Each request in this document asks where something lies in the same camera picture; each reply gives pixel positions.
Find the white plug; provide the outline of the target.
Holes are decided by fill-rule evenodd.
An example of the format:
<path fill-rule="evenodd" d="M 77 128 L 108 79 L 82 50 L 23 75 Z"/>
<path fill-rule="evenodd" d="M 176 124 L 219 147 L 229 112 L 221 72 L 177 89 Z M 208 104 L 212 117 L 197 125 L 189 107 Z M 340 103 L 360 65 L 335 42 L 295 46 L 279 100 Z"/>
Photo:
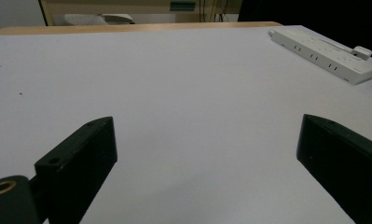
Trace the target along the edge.
<path fill-rule="evenodd" d="M 358 58 L 361 58 L 362 60 L 368 60 L 370 56 L 372 55 L 372 51 L 370 49 L 366 49 L 361 46 L 356 46 L 352 51 L 351 54 L 353 56 L 356 56 Z"/>

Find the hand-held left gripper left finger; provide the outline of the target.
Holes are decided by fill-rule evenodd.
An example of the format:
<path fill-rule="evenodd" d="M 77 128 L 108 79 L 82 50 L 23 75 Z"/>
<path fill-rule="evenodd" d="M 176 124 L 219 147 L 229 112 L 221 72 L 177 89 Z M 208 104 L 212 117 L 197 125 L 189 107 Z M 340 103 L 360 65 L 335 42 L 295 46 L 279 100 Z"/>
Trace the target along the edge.
<path fill-rule="evenodd" d="M 81 126 L 34 164 L 40 219 L 79 224 L 116 162 L 114 119 Z"/>

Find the white office chair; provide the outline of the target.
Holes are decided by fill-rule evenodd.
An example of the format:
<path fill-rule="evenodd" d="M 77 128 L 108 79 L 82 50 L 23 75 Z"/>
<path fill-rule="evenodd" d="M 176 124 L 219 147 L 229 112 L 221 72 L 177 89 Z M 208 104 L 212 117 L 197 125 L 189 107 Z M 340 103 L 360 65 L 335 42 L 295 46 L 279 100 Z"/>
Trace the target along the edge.
<path fill-rule="evenodd" d="M 134 24 L 128 14 L 65 14 L 63 19 L 75 26 Z"/>

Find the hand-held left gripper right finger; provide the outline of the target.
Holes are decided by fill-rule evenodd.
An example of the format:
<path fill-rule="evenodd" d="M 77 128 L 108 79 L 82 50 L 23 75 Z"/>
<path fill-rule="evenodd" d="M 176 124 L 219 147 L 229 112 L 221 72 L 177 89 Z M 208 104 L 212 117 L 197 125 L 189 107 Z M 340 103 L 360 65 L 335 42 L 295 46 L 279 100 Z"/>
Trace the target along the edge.
<path fill-rule="evenodd" d="M 372 224 L 372 141 L 345 126 L 304 115 L 296 158 L 356 224 Z"/>

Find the white power strip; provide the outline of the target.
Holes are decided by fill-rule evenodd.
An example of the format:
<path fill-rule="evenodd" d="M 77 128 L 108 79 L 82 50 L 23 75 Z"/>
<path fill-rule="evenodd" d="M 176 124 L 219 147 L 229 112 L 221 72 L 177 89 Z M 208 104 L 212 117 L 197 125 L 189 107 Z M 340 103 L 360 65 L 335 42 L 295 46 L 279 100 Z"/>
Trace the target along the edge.
<path fill-rule="evenodd" d="M 269 31 L 271 40 L 298 56 L 318 65 L 352 85 L 372 78 L 372 63 L 351 54 L 352 49 L 299 27 Z"/>

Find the wooden table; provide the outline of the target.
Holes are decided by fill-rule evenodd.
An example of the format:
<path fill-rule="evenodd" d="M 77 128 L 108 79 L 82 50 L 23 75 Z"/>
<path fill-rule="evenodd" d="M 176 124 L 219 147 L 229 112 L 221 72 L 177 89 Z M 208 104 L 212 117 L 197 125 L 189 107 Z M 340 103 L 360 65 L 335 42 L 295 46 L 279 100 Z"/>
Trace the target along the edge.
<path fill-rule="evenodd" d="M 186 23 L 153 23 L 124 25 L 84 25 L 84 26 L 25 26 L 0 29 L 0 35 L 62 35 L 90 33 L 121 33 L 160 30 L 184 30 L 207 28 L 249 28 L 281 26 L 276 21 L 241 21 L 241 22 L 186 22 Z"/>

